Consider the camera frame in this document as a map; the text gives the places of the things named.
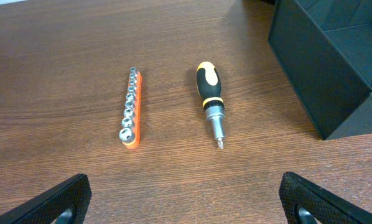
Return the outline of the black yellow stubby screwdriver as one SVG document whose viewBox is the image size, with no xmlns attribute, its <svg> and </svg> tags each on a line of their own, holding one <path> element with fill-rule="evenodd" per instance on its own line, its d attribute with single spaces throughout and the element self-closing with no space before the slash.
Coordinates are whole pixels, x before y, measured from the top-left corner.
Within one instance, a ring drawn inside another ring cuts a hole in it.
<svg viewBox="0 0 372 224">
<path fill-rule="evenodd" d="M 220 149 L 224 148 L 225 133 L 223 119 L 225 106 L 221 98 L 221 81 L 219 73 L 211 62 L 199 64 L 196 73 L 197 90 L 201 99 L 206 120 L 211 124 L 213 136 Z"/>
</svg>

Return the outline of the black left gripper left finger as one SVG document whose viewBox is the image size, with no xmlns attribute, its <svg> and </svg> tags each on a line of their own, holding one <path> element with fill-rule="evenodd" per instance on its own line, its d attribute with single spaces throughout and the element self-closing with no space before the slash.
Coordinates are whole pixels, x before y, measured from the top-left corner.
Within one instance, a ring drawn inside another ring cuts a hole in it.
<svg viewBox="0 0 372 224">
<path fill-rule="evenodd" d="M 91 196 L 88 176 L 77 174 L 0 215 L 0 223 L 83 223 Z"/>
</svg>

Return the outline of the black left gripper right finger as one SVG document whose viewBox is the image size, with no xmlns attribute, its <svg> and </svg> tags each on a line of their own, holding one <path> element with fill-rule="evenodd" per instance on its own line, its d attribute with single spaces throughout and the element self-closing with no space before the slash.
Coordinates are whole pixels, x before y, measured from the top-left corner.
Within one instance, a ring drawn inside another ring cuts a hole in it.
<svg viewBox="0 0 372 224">
<path fill-rule="evenodd" d="M 372 213 L 294 172 L 283 174 L 279 197 L 288 223 L 372 223 Z"/>
</svg>

